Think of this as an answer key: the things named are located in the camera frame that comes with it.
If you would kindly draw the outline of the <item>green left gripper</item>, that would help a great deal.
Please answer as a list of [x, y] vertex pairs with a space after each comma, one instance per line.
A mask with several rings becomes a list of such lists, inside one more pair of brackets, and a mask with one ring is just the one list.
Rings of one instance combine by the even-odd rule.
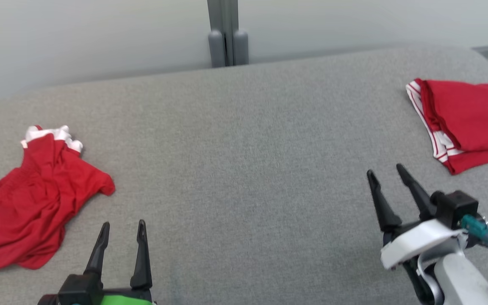
[[[102, 275], [103, 257], [110, 237], [110, 223], [101, 226], [99, 235], [84, 270], [84, 274]], [[141, 219], [137, 230], [138, 251], [133, 276], [130, 278], [132, 289], [106, 289], [100, 305], [157, 305], [153, 301], [150, 289], [153, 287], [147, 225]]]

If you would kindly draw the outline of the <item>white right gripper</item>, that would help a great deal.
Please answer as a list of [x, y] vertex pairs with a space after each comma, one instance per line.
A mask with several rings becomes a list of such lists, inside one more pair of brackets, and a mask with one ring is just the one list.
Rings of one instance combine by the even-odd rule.
[[[431, 203], [430, 195], [402, 164], [397, 164], [396, 169], [418, 207], [419, 219], [425, 222], [395, 237], [393, 241], [382, 247], [381, 263], [383, 268], [392, 269], [452, 238], [457, 240], [457, 245], [465, 249], [468, 240], [466, 231], [460, 228], [452, 230], [439, 220], [432, 219], [435, 217], [436, 207]], [[381, 184], [373, 170], [367, 171], [367, 178], [380, 230], [383, 233], [391, 233], [401, 226], [402, 220], [395, 214], [383, 195]]]

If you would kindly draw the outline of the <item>red shorts with white trim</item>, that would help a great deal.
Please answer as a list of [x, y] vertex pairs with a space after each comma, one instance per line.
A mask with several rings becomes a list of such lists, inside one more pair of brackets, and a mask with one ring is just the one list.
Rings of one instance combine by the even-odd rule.
[[110, 175], [81, 158], [69, 127], [27, 129], [23, 160], [0, 180], [0, 269], [39, 269], [62, 245], [66, 224], [97, 194], [112, 195]]

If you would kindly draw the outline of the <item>grey fabric sofa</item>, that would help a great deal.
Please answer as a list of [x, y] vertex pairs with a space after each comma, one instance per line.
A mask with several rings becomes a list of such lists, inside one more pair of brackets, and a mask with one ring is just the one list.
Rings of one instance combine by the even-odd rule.
[[159, 305], [412, 305], [380, 261], [369, 184], [418, 218], [396, 164], [432, 193], [460, 189], [488, 220], [488, 164], [452, 176], [405, 85], [488, 83], [474, 50], [416, 45], [305, 60], [77, 83], [0, 100], [0, 178], [34, 124], [68, 125], [116, 191], [85, 205], [41, 269], [0, 270], [0, 305], [36, 305], [82, 273], [110, 222], [102, 281], [129, 285], [147, 224]]

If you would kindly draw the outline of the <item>grey partition post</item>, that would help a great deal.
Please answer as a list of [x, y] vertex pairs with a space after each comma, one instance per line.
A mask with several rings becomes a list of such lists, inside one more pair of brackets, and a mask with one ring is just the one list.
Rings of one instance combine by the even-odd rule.
[[207, 0], [213, 68], [249, 64], [248, 33], [239, 28], [238, 0]]

